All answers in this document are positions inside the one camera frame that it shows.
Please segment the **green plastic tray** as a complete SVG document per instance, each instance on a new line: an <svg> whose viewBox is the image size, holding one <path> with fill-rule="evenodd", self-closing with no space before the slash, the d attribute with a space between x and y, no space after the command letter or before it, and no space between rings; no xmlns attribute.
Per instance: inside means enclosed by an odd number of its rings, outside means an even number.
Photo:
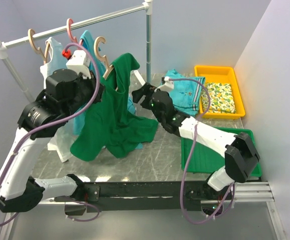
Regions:
<svg viewBox="0 0 290 240"><path fill-rule="evenodd" d="M235 135L239 134L240 132L248 134L253 143L255 144L254 135L252 130L249 129L241 129L241 128L227 128L227 127L216 127L221 131L227 133L233 133ZM190 153L190 149L192 147L193 141L187 138L181 138L181 168L184 170L187 158ZM212 149L200 144L195 144L195 149L193 152L193 156L191 157L191 161L187 172L189 173L204 173L204 174L211 174L214 171L218 170L224 166L224 159ZM262 176L262 170L260 163L254 168L253 172L249 176L260 178Z"/></svg>

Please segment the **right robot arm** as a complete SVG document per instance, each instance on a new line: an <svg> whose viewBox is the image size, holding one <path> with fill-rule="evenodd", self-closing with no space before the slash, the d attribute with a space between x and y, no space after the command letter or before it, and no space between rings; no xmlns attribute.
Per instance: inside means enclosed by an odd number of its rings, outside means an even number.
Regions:
<svg viewBox="0 0 290 240"><path fill-rule="evenodd" d="M177 110L165 86L145 83L132 91L132 100L151 110L168 133L202 144L224 159L224 166L210 175L203 188L204 195L211 200L217 198L226 186L246 182L260 160L247 133L221 131Z"/></svg>

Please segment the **green t shirt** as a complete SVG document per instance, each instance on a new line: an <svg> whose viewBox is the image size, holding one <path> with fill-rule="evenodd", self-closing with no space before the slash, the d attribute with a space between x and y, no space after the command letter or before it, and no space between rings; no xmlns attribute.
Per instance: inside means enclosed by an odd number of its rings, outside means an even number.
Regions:
<svg viewBox="0 0 290 240"><path fill-rule="evenodd" d="M112 64L109 76L101 78L101 102L86 110L85 124L70 147L71 154L85 162L94 160L103 147L116 158L126 157L138 144L152 142L158 128L158 121L127 109L130 73L140 67L137 60L124 53Z"/></svg>

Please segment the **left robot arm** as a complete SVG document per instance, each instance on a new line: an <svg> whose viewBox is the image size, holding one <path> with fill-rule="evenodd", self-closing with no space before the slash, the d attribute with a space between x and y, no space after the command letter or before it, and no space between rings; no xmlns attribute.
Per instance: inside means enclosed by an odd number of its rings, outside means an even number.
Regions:
<svg viewBox="0 0 290 240"><path fill-rule="evenodd" d="M49 198L78 201L83 197L84 183L74 174L38 179L31 172L57 130L76 117L80 107L100 102L102 91L97 75L63 68L47 77L46 88L21 113L14 143L0 170L1 212L28 212Z"/></svg>

